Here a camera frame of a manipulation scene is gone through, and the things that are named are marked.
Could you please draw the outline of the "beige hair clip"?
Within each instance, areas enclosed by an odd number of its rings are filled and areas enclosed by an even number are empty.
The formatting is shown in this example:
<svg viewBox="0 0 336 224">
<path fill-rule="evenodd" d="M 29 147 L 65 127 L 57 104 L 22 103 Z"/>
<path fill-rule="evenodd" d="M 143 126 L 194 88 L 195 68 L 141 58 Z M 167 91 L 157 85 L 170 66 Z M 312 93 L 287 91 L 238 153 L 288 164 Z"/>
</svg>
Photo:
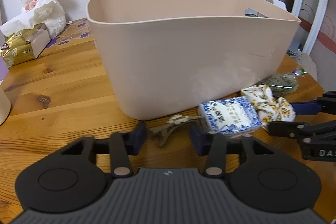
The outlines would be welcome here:
<svg viewBox="0 0 336 224">
<path fill-rule="evenodd" d="M 170 117 L 165 124 L 157 127 L 152 127 L 149 131 L 154 134 L 160 136 L 159 146 L 163 147 L 167 142 L 169 136 L 179 127 L 184 126 L 185 124 L 189 124 L 195 121 L 201 120 L 200 115 L 173 115 Z"/>
</svg>

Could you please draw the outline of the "white phone stand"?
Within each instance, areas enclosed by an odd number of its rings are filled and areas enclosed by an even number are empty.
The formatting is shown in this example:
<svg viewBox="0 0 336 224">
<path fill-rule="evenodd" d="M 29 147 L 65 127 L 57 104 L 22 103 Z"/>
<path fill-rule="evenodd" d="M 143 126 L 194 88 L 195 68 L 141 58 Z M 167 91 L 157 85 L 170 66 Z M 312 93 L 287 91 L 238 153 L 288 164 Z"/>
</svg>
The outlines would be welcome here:
<svg viewBox="0 0 336 224">
<path fill-rule="evenodd" d="M 286 4 L 283 2 L 283 1 L 279 1 L 279 0 L 273 0 L 273 4 L 277 7 L 279 7 L 280 9 L 283 9 L 285 11 L 288 11 L 287 10 L 287 6 Z"/>
</svg>

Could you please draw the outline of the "purple flower table mat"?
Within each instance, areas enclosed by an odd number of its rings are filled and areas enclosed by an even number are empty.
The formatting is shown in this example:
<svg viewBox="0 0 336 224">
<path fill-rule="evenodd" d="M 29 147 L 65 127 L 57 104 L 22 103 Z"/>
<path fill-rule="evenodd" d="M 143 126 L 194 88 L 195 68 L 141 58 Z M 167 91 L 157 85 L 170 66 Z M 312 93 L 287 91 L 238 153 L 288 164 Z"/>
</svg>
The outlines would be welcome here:
<svg viewBox="0 0 336 224">
<path fill-rule="evenodd" d="M 64 31 L 51 39 L 46 48 L 61 46 L 70 42 L 92 37 L 87 18 L 77 19 L 66 24 Z"/>
</svg>

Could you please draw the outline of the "floral fabric scrunchie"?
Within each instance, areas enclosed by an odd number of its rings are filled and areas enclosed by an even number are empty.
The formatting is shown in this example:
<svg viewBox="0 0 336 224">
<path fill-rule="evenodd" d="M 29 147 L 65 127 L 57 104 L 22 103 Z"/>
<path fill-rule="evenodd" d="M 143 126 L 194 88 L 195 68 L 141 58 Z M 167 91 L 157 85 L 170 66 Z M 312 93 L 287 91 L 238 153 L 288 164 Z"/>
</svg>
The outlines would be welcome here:
<svg viewBox="0 0 336 224">
<path fill-rule="evenodd" d="M 270 122 L 293 122 L 295 110 L 283 97 L 274 98 L 268 85 L 254 85 L 240 91 L 255 108 L 264 129 Z"/>
</svg>

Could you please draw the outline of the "beige plastic storage basket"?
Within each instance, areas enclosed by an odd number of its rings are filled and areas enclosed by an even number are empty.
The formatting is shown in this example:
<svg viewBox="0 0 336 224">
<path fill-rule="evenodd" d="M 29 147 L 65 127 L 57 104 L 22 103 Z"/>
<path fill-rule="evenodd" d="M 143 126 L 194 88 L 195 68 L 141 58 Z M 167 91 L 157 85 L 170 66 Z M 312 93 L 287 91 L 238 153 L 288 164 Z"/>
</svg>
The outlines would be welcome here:
<svg viewBox="0 0 336 224">
<path fill-rule="evenodd" d="M 137 120 L 274 74 L 301 22 L 265 0 L 89 0 L 86 9 L 118 105 Z M 268 17 L 245 16 L 245 9 Z"/>
</svg>

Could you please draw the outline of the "gold tissue box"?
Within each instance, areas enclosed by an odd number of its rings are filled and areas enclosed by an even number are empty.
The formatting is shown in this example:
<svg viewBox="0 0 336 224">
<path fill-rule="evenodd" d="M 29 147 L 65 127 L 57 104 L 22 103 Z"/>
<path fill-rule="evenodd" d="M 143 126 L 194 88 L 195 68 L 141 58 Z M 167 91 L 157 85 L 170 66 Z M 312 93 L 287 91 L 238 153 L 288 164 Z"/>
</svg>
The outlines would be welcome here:
<svg viewBox="0 0 336 224">
<path fill-rule="evenodd" d="M 35 18 L 33 10 L 1 25 L 1 32 L 5 36 L 1 57 L 8 68 L 37 59 L 51 40 L 46 25 Z"/>
</svg>

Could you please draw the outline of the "white thermos bottle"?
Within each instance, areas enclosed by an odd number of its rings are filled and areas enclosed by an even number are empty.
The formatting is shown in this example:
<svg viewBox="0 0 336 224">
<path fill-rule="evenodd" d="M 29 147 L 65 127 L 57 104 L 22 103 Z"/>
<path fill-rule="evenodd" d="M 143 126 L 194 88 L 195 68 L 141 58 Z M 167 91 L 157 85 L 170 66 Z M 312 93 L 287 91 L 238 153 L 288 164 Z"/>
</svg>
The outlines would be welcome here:
<svg viewBox="0 0 336 224">
<path fill-rule="evenodd" d="M 0 89 L 0 125 L 4 123 L 4 121 L 9 116 L 11 110 L 11 102 L 7 95 L 4 93 L 2 89 Z"/>
</svg>

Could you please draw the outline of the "blue white tissue pack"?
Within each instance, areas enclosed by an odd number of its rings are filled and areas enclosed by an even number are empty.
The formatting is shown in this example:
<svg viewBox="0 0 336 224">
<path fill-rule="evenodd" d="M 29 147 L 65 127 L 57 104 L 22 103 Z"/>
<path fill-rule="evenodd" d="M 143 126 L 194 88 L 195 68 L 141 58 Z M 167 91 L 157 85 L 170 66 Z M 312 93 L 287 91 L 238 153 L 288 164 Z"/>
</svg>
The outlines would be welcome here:
<svg viewBox="0 0 336 224">
<path fill-rule="evenodd" d="M 237 137 L 257 131 L 261 120 L 245 96 L 203 102 L 198 114 L 206 133 Z"/>
</svg>

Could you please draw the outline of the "green dried herb packet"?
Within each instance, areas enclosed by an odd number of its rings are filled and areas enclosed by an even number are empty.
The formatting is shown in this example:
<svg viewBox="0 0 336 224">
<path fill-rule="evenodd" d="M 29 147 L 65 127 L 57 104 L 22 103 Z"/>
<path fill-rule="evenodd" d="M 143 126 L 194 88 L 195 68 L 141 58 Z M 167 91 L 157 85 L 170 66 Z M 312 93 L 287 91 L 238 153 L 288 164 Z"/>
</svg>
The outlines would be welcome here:
<svg viewBox="0 0 336 224">
<path fill-rule="evenodd" d="M 295 92 L 298 88 L 298 77 L 304 76 L 307 72 L 304 69 L 295 69 L 290 73 L 276 73 L 261 81 L 258 85 L 268 85 L 274 97 L 285 97 Z"/>
</svg>

